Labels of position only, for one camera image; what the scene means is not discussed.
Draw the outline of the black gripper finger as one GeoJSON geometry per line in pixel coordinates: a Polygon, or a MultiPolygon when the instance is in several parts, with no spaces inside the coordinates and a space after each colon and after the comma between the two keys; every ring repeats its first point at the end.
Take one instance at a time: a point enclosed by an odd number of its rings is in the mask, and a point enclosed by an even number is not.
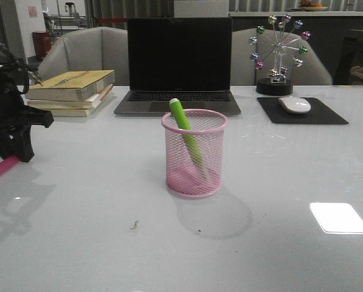
{"type": "Polygon", "coordinates": [[[16,156],[21,162],[29,162],[34,156],[30,131],[31,125],[0,124],[0,157],[16,156]]]}

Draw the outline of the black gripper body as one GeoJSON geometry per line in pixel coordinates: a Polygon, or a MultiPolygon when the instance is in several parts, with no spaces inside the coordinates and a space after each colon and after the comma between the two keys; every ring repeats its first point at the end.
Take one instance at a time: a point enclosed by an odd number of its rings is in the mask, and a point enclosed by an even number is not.
{"type": "Polygon", "coordinates": [[[0,43],[0,124],[42,125],[54,122],[50,111],[25,105],[22,95],[29,90],[29,78],[39,78],[28,65],[19,61],[0,43]]]}

